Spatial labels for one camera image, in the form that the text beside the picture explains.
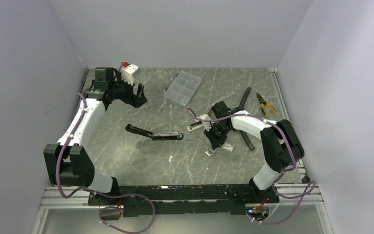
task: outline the table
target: table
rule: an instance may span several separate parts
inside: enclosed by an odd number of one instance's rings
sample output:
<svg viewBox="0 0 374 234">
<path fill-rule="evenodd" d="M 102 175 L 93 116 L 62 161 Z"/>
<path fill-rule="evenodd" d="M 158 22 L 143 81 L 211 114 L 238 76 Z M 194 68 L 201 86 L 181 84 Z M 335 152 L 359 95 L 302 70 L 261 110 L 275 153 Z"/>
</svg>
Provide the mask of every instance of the table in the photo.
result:
<svg viewBox="0 0 374 234">
<path fill-rule="evenodd" d="M 117 100 L 108 107 L 86 149 L 96 170 L 114 176 L 120 185 L 248 183 L 265 163 L 261 141 L 249 135 L 256 148 L 249 151 L 240 133 L 232 131 L 226 142 L 234 146 L 233 152 L 219 149 L 207 156 L 205 151 L 210 142 L 203 134 L 204 129 L 189 132 L 187 126 L 194 120 L 187 115 L 186 107 L 166 100 L 164 91 L 179 71 L 201 77 L 202 83 L 188 103 L 200 115 L 219 101 L 230 108 L 239 106 L 243 93 L 250 86 L 252 91 L 245 109 L 262 116 L 256 97 L 259 92 L 278 112 L 273 115 L 267 109 L 267 119 L 281 120 L 283 109 L 269 69 L 141 69 L 134 90 L 137 83 L 144 84 L 148 103 L 135 109 Z M 94 69 L 90 69 L 83 90 L 90 87 L 93 79 Z M 152 141 L 126 132 L 127 124 L 151 132 L 182 132 L 184 139 Z M 301 183 L 298 171 L 286 174 L 280 183 Z"/>
</svg>

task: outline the pliers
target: pliers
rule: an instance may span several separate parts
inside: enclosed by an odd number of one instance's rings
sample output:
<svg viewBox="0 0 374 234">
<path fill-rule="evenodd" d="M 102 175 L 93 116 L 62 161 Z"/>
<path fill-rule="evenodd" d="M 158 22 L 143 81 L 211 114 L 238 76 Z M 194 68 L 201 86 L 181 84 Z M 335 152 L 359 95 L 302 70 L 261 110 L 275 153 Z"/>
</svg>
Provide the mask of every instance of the pliers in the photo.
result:
<svg viewBox="0 0 374 234">
<path fill-rule="evenodd" d="M 272 105 L 270 105 L 269 103 L 267 103 L 267 102 L 264 100 L 264 98 L 263 98 L 259 93 L 256 93 L 256 96 L 257 96 L 257 98 L 259 99 L 259 102 L 260 102 L 261 107 L 262 107 L 262 108 L 261 108 L 261 109 L 262 109 L 262 113 L 263 113 L 264 116 L 267 117 L 267 113 L 266 113 L 266 111 L 264 110 L 264 105 L 268 106 L 268 107 L 273 111 L 274 114 L 277 114 L 275 108 L 273 108 Z"/>
</svg>

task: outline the gray wall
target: gray wall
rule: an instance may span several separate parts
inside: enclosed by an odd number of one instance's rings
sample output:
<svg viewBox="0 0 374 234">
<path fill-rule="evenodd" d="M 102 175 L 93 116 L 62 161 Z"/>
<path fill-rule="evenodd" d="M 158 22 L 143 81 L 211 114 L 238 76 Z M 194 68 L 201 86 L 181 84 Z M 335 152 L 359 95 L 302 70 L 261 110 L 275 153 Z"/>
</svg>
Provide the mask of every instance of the gray wall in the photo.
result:
<svg viewBox="0 0 374 234">
<path fill-rule="evenodd" d="M 0 0 L 0 234 L 30 233 L 83 66 L 46 0 Z"/>
<path fill-rule="evenodd" d="M 89 67 L 277 67 L 311 2 L 50 0 Z"/>
<path fill-rule="evenodd" d="M 374 233 L 374 0 L 314 0 L 279 82 L 335 233 Z"/>
</svg>

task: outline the black foam tube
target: black foam tube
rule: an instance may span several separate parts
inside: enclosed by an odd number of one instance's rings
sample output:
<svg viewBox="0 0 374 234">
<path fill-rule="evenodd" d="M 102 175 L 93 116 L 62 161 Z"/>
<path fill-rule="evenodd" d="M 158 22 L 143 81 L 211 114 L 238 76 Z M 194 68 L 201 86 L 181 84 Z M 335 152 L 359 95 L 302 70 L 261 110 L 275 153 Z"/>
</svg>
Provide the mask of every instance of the black foam tube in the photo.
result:
<svg viewBox="0 0 374 234">
<path fill-rule="evenodd" d="M 244 104 L 246 103 L 246 100 L 249 97 L 250 91 L 251 91 L 251 87 L 248 87 L 246 89 L 246 91 L 244 92 L 242 100 L 240 100 L 240 105 L 239 105 L 239 109 L 240 110 L 244 110 Z M 251 143 L 251 141 L 250 141 L 249 136 L 247 135 L 247 133 L 243 132 L 243 131 L 240 131 L 240 134 L 242 135 L 243 140 L 246 143 L 246 145 L 249 147 L 249 150 L 253 151 L 254 150 L 254 146 Z"/>
</svg>

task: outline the black hose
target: black hose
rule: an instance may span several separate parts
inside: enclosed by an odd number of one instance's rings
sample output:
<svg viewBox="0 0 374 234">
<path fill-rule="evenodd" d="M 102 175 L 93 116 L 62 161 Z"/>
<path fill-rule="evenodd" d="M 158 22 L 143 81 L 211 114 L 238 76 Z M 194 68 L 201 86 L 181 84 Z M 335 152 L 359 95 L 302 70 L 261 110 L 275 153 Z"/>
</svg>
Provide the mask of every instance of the black hose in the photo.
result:
<svg viewBox="0 0 374 234">
<path fill-rule="evenodd" d="M 244 110 L 244 104 L 246 103 L 246 100 L 249 97 L 250 91 L 251 91 L 251 87 L 248 87 L 246 89 L 246 91 L 244 92 L 242 100 L 240 100 L 240 105 L 239 105 L 239 109 L 240 110 Z M 240 134 L 242 135 L 243 140 L 246 143 L 246 145 L 249 147 L 249 150 L 253 151 L 254 150 L 254 146 L 251 143 L 251 141 L 250 141 L 249 136 L 247 135 L 247 133 L 243 132 L 243 131 L 240 131 Z"/>
</svg>

